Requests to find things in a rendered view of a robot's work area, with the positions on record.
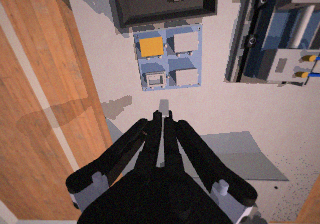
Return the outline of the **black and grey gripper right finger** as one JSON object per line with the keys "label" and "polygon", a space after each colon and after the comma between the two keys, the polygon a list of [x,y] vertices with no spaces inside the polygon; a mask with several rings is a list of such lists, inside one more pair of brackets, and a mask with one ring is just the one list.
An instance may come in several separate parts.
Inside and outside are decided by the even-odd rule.
{"label": "black and grey gripper right finger", "polygon": [[[164,163],[167,167],[168,204],[177,220],[189,217],[192,198],[177,139],[210,193],[210,198],[233,224],[246,221],[257,197],[255,188],[226,167],[185,120],[173,120],[169,99],[163,111]],[[177,136],[177,137],[176,137]]]}

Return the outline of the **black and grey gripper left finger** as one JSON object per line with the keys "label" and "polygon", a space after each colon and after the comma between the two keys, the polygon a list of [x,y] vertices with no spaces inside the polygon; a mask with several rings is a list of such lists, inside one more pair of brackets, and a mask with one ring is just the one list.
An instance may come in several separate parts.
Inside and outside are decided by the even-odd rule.
{"label": "black and grey gripper left finger", "polygon": [[163,111],[164,99],[160,99],[153,120],[139,119],[96,160],[69,175],[65,184],[76,209],[82,213],[109,189],[145,141],[122,196],[127,215],[141,213],[145,206],[152,166],[157,164],[163,132]]}

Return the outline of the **orange-yellow block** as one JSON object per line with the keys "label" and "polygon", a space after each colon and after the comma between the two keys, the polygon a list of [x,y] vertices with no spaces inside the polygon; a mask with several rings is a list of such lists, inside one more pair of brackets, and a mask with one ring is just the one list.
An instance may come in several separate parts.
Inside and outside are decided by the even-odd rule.
{"label": "orange-yellow block", "polygon": [[142,57],[164,55],[162,37],[139,39],[139,42]]}

